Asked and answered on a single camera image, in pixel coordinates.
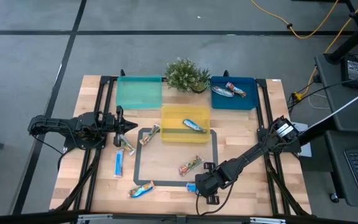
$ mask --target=black desk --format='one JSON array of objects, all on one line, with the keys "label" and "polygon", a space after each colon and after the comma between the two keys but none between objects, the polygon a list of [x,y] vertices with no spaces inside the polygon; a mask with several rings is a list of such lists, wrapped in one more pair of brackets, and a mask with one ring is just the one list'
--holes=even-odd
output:
[{"label": "black desk", "polygon": [[357,184],[344,154],[344,151],[348,149],[358,148],[358,133],[326,131],[323,137],[333,163],[331,176],[337,196],[344,198],[350,206],[358,207]]},{"label": "black desk", "polygon": [[[332,65],[324,55],[316,56],[316,66],[324,86],[341,82],[341,65]],[[337,85],[325,89],[329,106],[334,112],[358,96],[358,91]],[[336,129],[358,131],[358,100],[333,116]]]}]

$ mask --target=yellow cable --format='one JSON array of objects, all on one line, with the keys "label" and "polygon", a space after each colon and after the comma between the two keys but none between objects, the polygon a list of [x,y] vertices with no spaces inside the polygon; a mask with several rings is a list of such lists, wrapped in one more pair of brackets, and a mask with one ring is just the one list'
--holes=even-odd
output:
[{"label": "yellow cable", "polygon": [[[337,34],[337,36],[334,38],[334,40],[330,43],[330,45],[329,45],[329,46],[327,47],[327,49],[324,51],[324,54],[327,53],[327,52],[330,50],[330,48],[334,45],[334,43],[338,40],[339,36],[342,34],[343,30],[344,30],[344,29],[346,28],[346,26],[351,22],[351,20],[352,20],[352,18],[348,19],[348,20],[346,21],[346,23],[342,26],[342,28],[341,28],[341,30],[339,31],[339,33]],[[314,75],[314,73],[316,72],[316,70],[317,70],[317,68],[314,67],[314,70],[313,70],[313,72],[312,72],[311,75],[310,75],[308,85],[310,85],[310,83],[311,83],[311,81],[312,81],[312,79],[313,79],[313,75]],[[302,99],[302,97],[303,97],[308,91],[309,91],[309,87],[306,88],[305,92],[303,92],[303,93],[295,93],[295,95],[296,95],[298,98],[300,97],[300,99]]]},{"label": "yellow cable", "polygon": [[[251,2],[252,2],[258,9],[260,9],[261,11],[263,11],[264,13],[269,14],[269,15],[271,15],[271,16],[273,16],[273,17],[276,17],[277,19],[280,19],[280,20],[283,21],[286,25],[289,25],[289,24],[290,24],[290,23],[287,22],[284,18],[282,18],[282,17],[280,17],[280,16],[278,16],[278,15],[275,15],[275,14],[273,14],[273,13],[271,13],[271,12],[268,12],[268,11],[266,11],[265,9],[262,9],[258,4],[256,4],[256,3],[254,2],[254,0],[251,0]],[[297,37],[297,38],[299,38],[299,39],[307,39],[307,38],[311,37],[311,36],[312,36],[313,34],[315,34],[315,33],[321,28],[321,26],[326,22],[326,20],[327,20],[328,17],[331,15],[331,13],[333,12],[333,10],[334,10],[334,8],[335,8],[335,6],[336,6],[336,4],[337,4],[338,2],[339,2],[339,0],[336,0],[336,1],[335,1],[334,5],[332,6],[331,10],[328,12],[327,16],[323,19],[323,21],[320,23],[320,25],[319,25],[311,34],[309,34],[309,35],[307,35],[307,36],[304,36],[304,37],[301,37],[301,36],[299,36],[299,35],[292,29],[292,27],[290,27],[290,30],[293,32],[293,35],[295,35],[295,37]]]}]

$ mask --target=blue snack wrapper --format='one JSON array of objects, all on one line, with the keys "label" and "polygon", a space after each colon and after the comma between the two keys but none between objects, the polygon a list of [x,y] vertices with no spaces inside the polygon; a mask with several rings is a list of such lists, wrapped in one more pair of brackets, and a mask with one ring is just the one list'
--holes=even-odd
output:
[{"label": "blue snack wrapper", "polygon": [[145,185],[142,185],[140,187],[137,187],[135,189],[132,189],[129,191],[129,196],[132,198],[140,197],[143,194],[146,194],[147,192],[154,189],[154,183],[153,181],[150,181],[150,183],[147,183]]},{"label": "blue snack wrapper", "polygon": [[187,191],[196,192],[196,194],[198,193],[198,190],[196,188],[196,183],[191,183],[191,182],[187,183],[186,189],[187,189]]},{"label": "blue snack wrapper", "polygon": [[117,150],[116,154],[116,171],[114,177],[122,177],[122,163],[124,162],[124,150]]}]

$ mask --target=plant pot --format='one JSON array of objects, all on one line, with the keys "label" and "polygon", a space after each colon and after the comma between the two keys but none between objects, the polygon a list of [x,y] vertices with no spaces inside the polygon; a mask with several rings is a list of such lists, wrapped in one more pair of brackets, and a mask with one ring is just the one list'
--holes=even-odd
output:
[{"label": "plant pot", "polygon": [[191,90],[192,90],[193,93],[202,93],[202,92],[204,92],[206,90],[206,87],[205,87],[204,90],[195,90],[193,88],[191,88]]}]

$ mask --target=candy bar wrapper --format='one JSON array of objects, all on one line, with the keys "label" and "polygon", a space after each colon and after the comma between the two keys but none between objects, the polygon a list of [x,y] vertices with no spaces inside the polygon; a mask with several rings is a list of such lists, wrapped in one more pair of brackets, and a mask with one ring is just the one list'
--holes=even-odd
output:
[{"label": "candy bar wrapper", "polygon": [[185,165],[179,167],[179,175],[184,176],[194,167],[200,165],[204,159],[201,156],[195,156],[190,162],[186,163]]},{"label": "candy bar wrapper", "polygon": [[159,131],[160,126],[158,124],[153,125],[152,130],[143,136],[143,139],[139,140],[139,142],[142,144],[142,146],[145,146],[147,143],[149,143],[150,139],[154,136],[157,131]]},{"label": "candy bar wrapper", "polygon": [[149,183],[142,185],[140,187],[137,187],[135,189],[132,189],[129,191],[129,196],[131,198],[136,198],[136,197],[140,197],[143,194],[146,194],[147,192],[151,191],[154,189],[154,183],[153,181],[150,181]]},{"label": "candy bar wrapper", "polygon": [[122,177],[122,164],[124,162],[124,150],[120,149],[116,152],[116,171],[114,177]]},{"label": "candy bar wrapper", "polygon": [[131,144],[129,143],[129,141],[125,138],[125,136],[123,134],[119,135],[119,139],[122,141],[122,143],[124,143],[124,149],[126,151],[128,151],[128,154],[131,156],[135,153],[136,149],[131,146]]},{"label": "candy bar wrapper", "polygon": [[240,94],[241,97],[246,97],[246,95],[247,95],[244,91],[242,91],[239,88],[235,87],[233,85],[233,83],[231,83],[231,82],[226,83],[226,88],[229,88],[234,93]]}]

